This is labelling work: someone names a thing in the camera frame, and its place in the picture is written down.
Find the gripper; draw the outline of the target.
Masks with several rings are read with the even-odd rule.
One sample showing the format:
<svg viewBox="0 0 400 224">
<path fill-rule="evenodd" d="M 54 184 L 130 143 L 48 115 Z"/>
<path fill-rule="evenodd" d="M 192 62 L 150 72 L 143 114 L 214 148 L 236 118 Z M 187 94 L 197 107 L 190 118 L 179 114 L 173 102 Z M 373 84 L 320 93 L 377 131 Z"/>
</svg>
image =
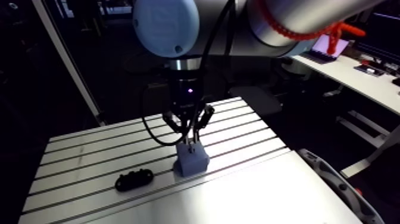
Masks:
<svg viewBox="0 0 400 224">
<path fill-rule="evenodd" d="M 204 81 L 202 78 L 171 79 L 169 80 L 171 99 L 171 112 L 162 113 L 162 119 L 173 130 L 181 133 L 181 137 L 173 142 L 165 142 L 163 145 L 172 146 L 185 142 L 189 133 L 188 121 L 183 119 L 178 125 L 173 120 L 173 114 L 177 117 L 193 117 L 192 142 L 199 142 L 199 130 L 209 123 L 215 109 L 204 103 Z"/>
</svg>

